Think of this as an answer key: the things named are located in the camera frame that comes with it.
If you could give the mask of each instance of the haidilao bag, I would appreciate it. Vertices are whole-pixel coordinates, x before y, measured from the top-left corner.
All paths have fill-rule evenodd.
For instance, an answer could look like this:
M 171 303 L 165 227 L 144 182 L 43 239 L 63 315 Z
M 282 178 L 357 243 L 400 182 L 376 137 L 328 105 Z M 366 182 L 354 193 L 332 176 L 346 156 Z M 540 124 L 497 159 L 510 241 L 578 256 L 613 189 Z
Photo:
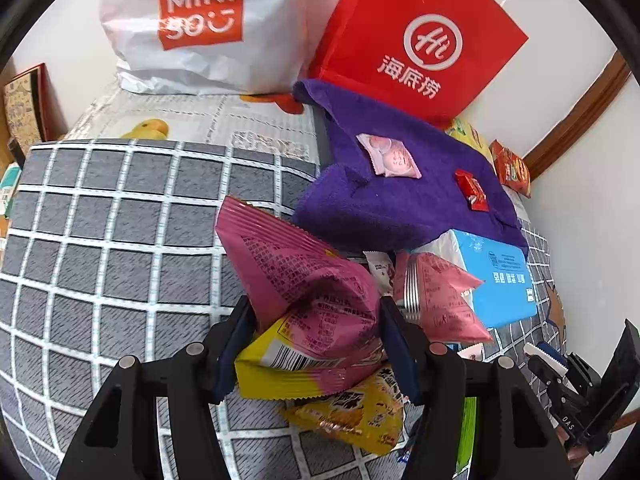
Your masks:
M 340 0 L 309 75 L 445 128 L 525 41 L 494 0 Z
M 121 86 L 151 94 L 289 91 L 305 56 L 303 0 L 102 0 Z

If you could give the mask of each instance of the silver bolt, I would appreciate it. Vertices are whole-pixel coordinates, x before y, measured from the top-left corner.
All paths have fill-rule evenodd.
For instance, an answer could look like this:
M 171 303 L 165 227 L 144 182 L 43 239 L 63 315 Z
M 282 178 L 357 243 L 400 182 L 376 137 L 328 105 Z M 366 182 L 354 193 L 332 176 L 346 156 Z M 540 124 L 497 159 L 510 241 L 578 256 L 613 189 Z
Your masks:
M 435 355 L 444 355 L 447 353 L 447 346 L 442 343 L 431 343 L 429 345 L 429 352 Z
M 506 355 L 501 355 L 498 357 L 498 364 L 505 370 L 509 370 L 510 368 L 513 368 L 513 359 Z
M 199 355 L 202 354 L 204 350 L 204 345 L 202 343 L 191 343 L 187 346 L 187 354 L 189 355 Z
M 120 359 L 120 361 L 118 361 L 120 368 L 124 369 L 131 368 L 135 363 L 136 358 L 133 357 L 133 355 L 125 355 L 122 359 Z

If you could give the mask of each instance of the white miniso bag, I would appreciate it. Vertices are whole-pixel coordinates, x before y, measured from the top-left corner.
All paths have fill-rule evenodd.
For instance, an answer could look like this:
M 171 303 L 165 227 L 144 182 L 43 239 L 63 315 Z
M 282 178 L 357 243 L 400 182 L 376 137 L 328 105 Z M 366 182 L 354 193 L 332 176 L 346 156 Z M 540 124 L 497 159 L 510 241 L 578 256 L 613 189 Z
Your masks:
M 285 92 L 305 55 L 303 0 L 102 0 L 100 19 L 131 92 Z

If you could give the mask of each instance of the purple cloth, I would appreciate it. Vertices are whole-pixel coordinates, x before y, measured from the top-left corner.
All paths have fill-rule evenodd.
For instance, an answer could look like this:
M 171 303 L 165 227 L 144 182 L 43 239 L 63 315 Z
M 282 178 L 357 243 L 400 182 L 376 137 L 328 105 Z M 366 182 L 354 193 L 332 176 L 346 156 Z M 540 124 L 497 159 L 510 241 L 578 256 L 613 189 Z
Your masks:
M 430 124 L 320 80 L 296 83 L 296 97 L 327 111 L 335 163 L 297 204 L 292 222 L 342 250 L 413 249 L 459 229 L 522 248 L 527 241 L 513 203 L 480 153 Z M 376 176 L 356 136 L 401 140 L 422 178 Z M 472 173 L 490 212 L 471 211 L 454 178 Z

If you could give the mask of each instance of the brown star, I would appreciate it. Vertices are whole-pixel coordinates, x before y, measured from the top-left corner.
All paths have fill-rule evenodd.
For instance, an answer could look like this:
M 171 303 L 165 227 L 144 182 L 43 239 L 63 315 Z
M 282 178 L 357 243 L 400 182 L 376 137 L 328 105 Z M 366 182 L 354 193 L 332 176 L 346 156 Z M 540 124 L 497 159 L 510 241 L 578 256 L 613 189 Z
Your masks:
M 545 282 L 546 293 L 549 296 L 549 308 L 546 311 L 546 320 L 551 322 L 558 329 L 559 344 L 562 348 L 564 342 L 564 310 L 562 309 L 562 301 L 558 297 L 558 293 L 554 288 Z

